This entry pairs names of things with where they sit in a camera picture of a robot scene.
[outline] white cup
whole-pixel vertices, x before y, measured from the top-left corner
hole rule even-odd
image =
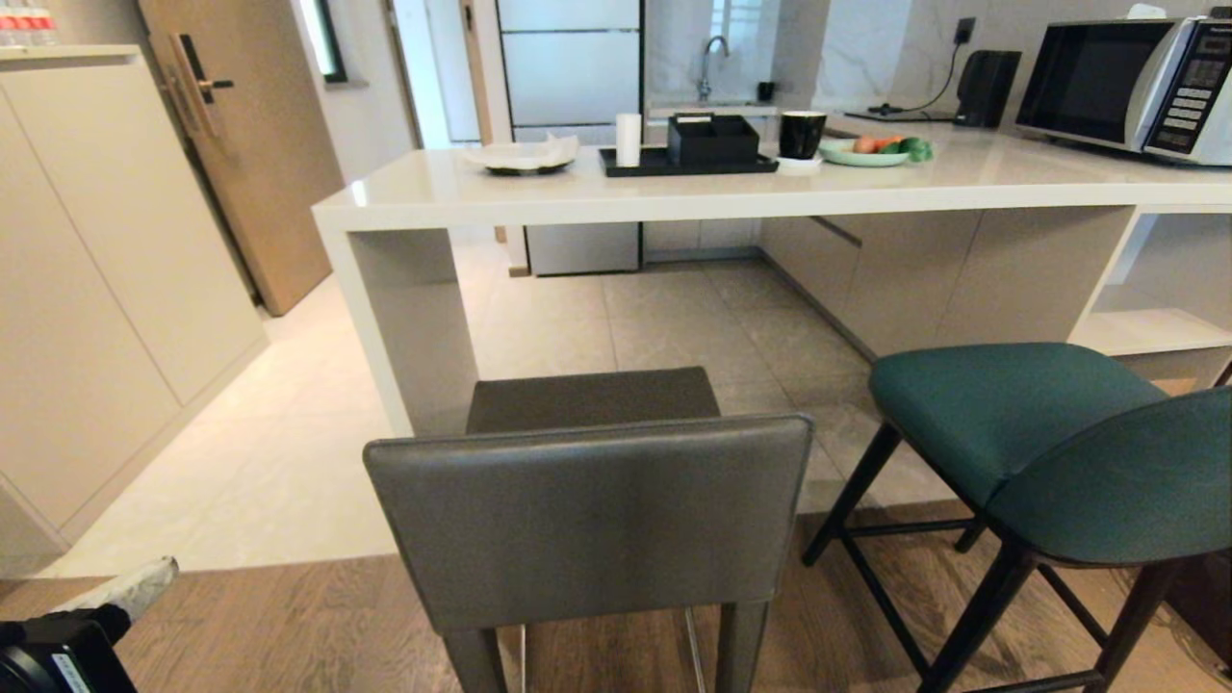
[[[642,163],[642,116],[616,116],[616,165],[636,166]]]

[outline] stool backrest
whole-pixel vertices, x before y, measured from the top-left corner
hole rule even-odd
[[[1232,546],[1232,388],[1106,419],[1031,462],[987,511],[1041,551],[1080,562]]]
[[[437,633],[769,601],[813,424],[798,414],[368,444]]]

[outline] white saucer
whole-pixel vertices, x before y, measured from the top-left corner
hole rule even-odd
[[[822,170],[821,159],[791,159],[779,157],[779,173],[784,175],[811,175]]]

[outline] tile floor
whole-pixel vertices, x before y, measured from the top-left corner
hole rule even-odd
[[[876,430],[869,365],[764,263],[509,279],[490,228],[451,237],[483,379],[700,364],[724,414],[817,419],[802,512],[829,507]],[[389,428],[336,282],[265,328],[270,348],[39,577],[165,554],[208,570],[395,550],[359,457]],[[870,502],[950,497],[903,450]]]

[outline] tissue box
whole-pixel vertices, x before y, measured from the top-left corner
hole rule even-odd
[[[760,139],[742,116],[676,113],[668,120],[668,159],[678,166],[753,163]]]

